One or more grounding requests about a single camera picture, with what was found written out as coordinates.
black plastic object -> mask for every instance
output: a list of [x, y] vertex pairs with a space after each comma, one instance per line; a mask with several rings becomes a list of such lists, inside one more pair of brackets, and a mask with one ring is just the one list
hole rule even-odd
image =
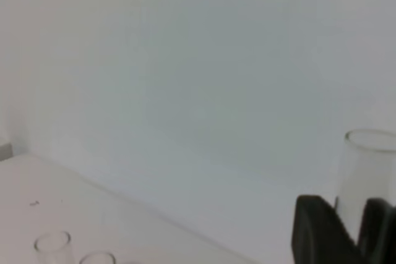
[[358, 247], [370, 264], [396, 263], [396, 208], [385, 200], [367, 200]]
[[291, 245], [295, 264], [369, 263], [320, 196], [298, 197]]

white table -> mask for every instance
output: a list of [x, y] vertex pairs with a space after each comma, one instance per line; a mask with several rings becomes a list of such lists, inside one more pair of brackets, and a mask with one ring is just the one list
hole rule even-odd
[[33, 155], [0, 163], [0, 206], [0, 264], [34, 263], [35, 238], [57, 230], [77, 260], [109, 250], [119, 263], [252, 263]]

